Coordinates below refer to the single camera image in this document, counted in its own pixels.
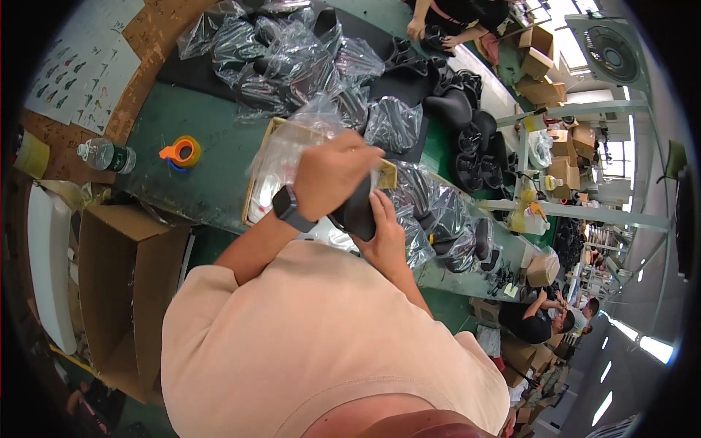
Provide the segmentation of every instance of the water bottle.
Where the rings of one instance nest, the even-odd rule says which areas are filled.
[[[127,146],[117,146],[104,138],[89,139],[78,146],[78,155],[96,170],[129,173],[136,165],[136,153]]]

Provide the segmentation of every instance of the green workbench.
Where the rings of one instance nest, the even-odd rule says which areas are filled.
[[[411,18],[409,7],[398,0],[335,0],[325,3],[364,18],[392,35],[402,36]],[[127,146],[137,154],[134,170],[118,175],[115,185],[163,210],[177,213],[219,230],[200,235],[191,266],[211,263],[235,236],[243,233],[241,211],[247,191],[247,169],[257,152],[269,120],[236,121],[239,106],[203,93],[156,83],[135,121]],[[171,169],[158,152],[181,135],[191,135],[202,155],[188,172]],[[447,136],[438,122],[429,125],[421,162],[447,178]],[[473,209],[475,216],[484,216]],[[526,243],[495,225],[495,241],[502,257],[517,270]],[[476,273],[452,274],[434,261],[416,270],[417,283],[431,290],[486,296],[489,283]],[[500,295],[498,299],[509,299]]]

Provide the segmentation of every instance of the black t-shirt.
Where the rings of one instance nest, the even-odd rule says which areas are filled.
[[[499,324],[509,329],[517,338],[527,343],[537,344],[550,339],[552,320],[542,309],[535,316],[522,319],[530,304],[502,303],[499,310]]]
[[[435,0],[441,11],[467,27],[478,20],[481,26],[499,36],[497,28],[509,16],[506,0]]]

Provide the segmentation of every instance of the cork board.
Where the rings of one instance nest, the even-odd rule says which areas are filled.
[[[215,0],[145,0],[141,11],[127,24],[122,35],[141,60],[130,79],[109,123],[104,137],[125,144],[156,73],[175,48],[176,38]],[[50,155],[44,179],[63,179],[77,184],[111,184],[114,173],[89,168],[76,153],[82,142],[97,134],[71,123],[64,125],[24,109],[21,123],[25,129],[47,143]]]

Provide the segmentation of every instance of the black watch strap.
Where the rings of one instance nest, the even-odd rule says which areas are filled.
[[[317,224],[307,220],[297,211],[297,198],[292,192],[292,187],[283,186],[273,196],[273,210],[279,220],[287,222],[300,233],[308,233]]]

